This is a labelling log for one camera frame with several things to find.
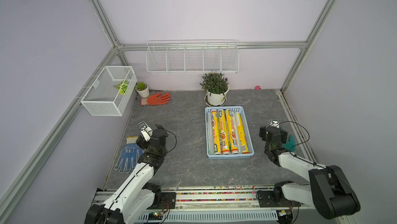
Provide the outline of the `yellow red plastic wrap roll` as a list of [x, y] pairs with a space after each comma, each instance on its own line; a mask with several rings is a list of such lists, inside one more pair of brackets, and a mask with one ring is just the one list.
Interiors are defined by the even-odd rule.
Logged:
[[227, 135], [227, 126], [226, 126], [226, 118], [225, 118], [224, 110], [219, 109], [218, 115], [219, 115], [219, 128], [220, 128], [222, 154], [229, 155], [230, 154], [230, 146], [229, 146], [229, 140], [228, 140], [228, 135]]

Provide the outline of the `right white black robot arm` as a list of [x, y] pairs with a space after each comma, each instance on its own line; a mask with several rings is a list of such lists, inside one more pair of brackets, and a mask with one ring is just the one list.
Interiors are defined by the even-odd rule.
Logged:
[[265, 141], [264, 153], [269, 160], [301, 176], [308, 184], [293, 181], [276, 183], [268, 199], [278, 206], [304, 204], [314, 207], [325, 219], [359, 212], [361, 204], [343, 170], [335, 165], [325, 166], [305, 160], [284, 148], [287, 135], [278, 125], [263, 126], [259, 131], [259, 137]]

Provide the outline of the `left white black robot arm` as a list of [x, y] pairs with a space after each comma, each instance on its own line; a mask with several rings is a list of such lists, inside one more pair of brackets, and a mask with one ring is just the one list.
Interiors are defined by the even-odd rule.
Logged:
[[167, 155], [167, 131], [157, 124], [151, 129], [144, 121], [139, 123], [141, 134], [137, 144], [143, 155], [129, 177], [103, 204], [93, 204], [85, 217], [86, 224], [133, 224], [145, 210], [161, 202], [161, 187], [149, 183]]

